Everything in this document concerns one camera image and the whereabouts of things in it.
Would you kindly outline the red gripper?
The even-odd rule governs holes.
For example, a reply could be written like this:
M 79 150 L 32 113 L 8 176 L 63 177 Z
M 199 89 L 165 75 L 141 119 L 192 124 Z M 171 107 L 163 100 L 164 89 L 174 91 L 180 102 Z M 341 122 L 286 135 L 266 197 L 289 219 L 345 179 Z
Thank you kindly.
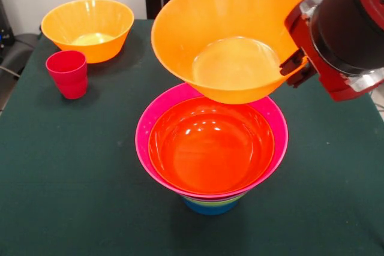
M 294 88 L 318 74 L 319 81 L 334 101 L 360 97 L 383 84 L 383 68 L 364 72 L 361 76 L 349 76 L 331 66 L 319 52 L 312 33 L 322 1 L 302 0 L 286 17 L 285 27 L 298 49 L 280 65 L 280 74 L 290 76 L 286 83 Z

